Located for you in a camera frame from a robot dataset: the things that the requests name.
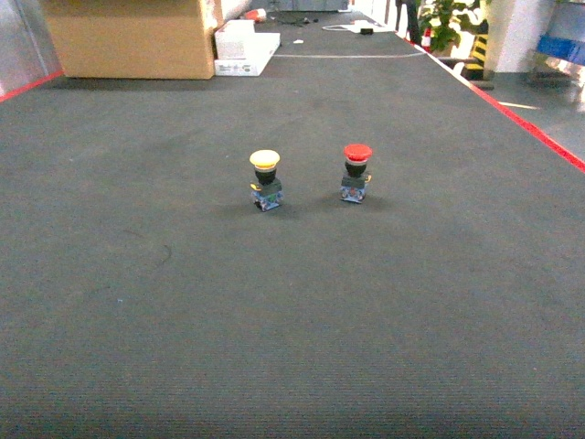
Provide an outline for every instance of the white pillar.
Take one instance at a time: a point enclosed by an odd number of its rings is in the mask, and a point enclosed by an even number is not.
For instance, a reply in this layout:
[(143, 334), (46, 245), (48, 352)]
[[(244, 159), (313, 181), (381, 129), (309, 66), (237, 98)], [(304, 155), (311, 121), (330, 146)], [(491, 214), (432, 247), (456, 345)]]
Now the white pillar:
[(529, 71), (533, 50), (547, 31), (554, 6), (554, 0), (492, 0), (485, 68)]

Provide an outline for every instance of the person's leg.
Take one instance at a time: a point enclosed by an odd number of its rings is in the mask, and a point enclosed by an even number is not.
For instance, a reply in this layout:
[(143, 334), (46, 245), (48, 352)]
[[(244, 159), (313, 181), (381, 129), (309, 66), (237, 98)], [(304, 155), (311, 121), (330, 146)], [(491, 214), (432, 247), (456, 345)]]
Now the person's leg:
[(417, 4), (415, 0), (407, 0), (406, 13), (409, 17), (410, 41), (420, 46), (419, 18), (417, 17)]
[(402, 0), (396, 0), (396, 31), (399, 31), (400, 27), (400, 15), (402, 14)]

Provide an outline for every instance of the red floor line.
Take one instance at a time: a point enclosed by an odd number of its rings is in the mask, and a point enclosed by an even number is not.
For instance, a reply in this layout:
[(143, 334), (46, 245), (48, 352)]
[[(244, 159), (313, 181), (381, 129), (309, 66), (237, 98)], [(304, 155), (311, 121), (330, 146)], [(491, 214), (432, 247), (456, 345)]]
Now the red floor line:
[(536, 137), (536, 139), (538, 139), (540, 142), (542, 142), (543, 144), (548, 146), (550, 149), (552, 149), (555, 153), (557, 153), (558, 155), (563, 157), (565, 160), (567, 160), (569, 163), (571, 163), (573, 166), (575, 166), (578, 170), (585, 173), (585, 161), (583, 161), (582, 159), (578, 158), (576, 155), (571, 153), (570, 150), (568, 150), (566, 147), (561, 145), (555, 139), (550, 137), (548, 134), (546, 134), (544, 131), (542, 131), (540, 128), (538, 128), (536, 125), (521, 118), (515, 112), (513, 112), (509, 108), (506, 108), (497, 99), (494, 99), (492, 96), (487, 94), (485, 91), (479, 90), (471, 82), (469, 82), (468, 80), (463, 78), (461, 75), (458, 75), (453, 70), (449, 69), (447, 66), (445, 66), (442, 62), (440, 62), (438, 59), (436, 59), (432, 55), (430, 55), (430, 58), (433, 61), (435, 61), (437, 64), (439, 64), (441, 67), (443, 67), (445, 70), (447, 70), (449, 73), (451, 73), (453, 75), (453, 77), (456, 78), (459, 82), (461, 82), (462, 84), (465, 84), (467, 87), (469, 87), (473, 92), (475, 92), (475, 94), (477, 94), (479, 97), (484, 99), (484, 101), (491, 104), (501, 114), (506, 116), (512, 122), (516, 123), (518, 126), (522, 127), (526, 131), (528, 131), (531, 135)]
[(4, 101), (8, 101), (9, 99), (12, 99), (12, 98), (18, 96), (19, 94), (22, 94), (25, 91), (29, 91), (31, 89), (34, 89), (35, 87), (38, 87), (39, 85), (44, 84), (45, 82), (48, 82), (50, 80), (54, 80), (55, 78), (58, 78), (62, 74), (63, 74), (63, 72), (61, 70), (59, 70), (59, 71), (56, 71), (55, 73), (51, 73), (50, 75), (46, 76), (45, 78), (42, 78), (40, 80), (36, 80), (35, 82), (31, 82), (30, 84), (27, 84), (24, 87), (20, 87), (19, 89), (12, 90), (12, 91), (8, 92), (7, 94), (0, 96), (0, 103), (2, 103)]

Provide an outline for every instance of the yellow black striped post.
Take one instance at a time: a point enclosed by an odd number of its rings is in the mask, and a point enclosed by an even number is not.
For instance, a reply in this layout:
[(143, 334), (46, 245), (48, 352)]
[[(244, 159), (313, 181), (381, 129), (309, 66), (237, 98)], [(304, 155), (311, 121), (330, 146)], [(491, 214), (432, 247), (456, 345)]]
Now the yellow black striped post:
[(461, 76), (467, 80), (483, 80), (485, 52), (487, 51), (487, 34), (475, 36), (472, 53), (470, 58), (475, 59), (473, 62), (466, 62), (461, 72)]

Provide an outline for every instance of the white box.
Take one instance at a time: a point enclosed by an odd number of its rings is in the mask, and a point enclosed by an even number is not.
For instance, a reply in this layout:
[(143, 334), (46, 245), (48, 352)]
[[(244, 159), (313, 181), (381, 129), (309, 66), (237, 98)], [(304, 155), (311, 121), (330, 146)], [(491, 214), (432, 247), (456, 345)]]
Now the white box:
[(216, 76), (260, 76), (280, 45), (281, 34), (254, 34), (250, 57), (216, 59)]
[(247, 59), (254, 50), (254, 20), (230, 20), (215, 34), (219, 59)]

